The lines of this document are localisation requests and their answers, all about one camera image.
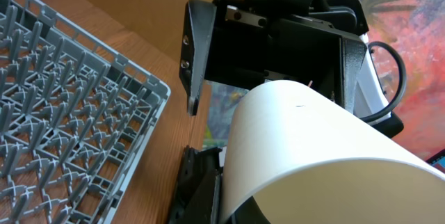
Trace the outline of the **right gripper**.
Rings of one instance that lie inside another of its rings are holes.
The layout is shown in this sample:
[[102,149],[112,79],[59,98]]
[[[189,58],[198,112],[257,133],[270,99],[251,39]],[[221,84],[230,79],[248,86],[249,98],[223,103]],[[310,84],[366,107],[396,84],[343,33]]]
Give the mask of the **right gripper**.
[[189,0],[179,69],[187,113],[197,114],[204,78],[246,89],[275,79],[311,83],[352,113],[366,51],[360,38],[320,21],[256,15],[241,0]]

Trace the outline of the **pink round plate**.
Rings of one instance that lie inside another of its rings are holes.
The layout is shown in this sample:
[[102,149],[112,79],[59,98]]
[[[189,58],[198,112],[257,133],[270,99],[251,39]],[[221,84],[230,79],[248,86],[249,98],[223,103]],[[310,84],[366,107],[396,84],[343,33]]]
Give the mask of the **pink round plate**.
[[248,199],[271,223],[443,223],[444,174],[294,81],[248,92],[232,119],[221,223]]

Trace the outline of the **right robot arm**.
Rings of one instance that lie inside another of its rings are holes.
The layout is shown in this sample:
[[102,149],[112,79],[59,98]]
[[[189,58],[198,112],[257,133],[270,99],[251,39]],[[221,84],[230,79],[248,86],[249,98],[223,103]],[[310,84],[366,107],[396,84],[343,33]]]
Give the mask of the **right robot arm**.
[[216,81],[251,90],[267,81],[311,86],[387,137],[403,130],[393,110],[407,85],[398,52],[399,85],[387,101],[363,38],[360,0],[190,0],[185,6],[179,78],[195,115],[202,85]]

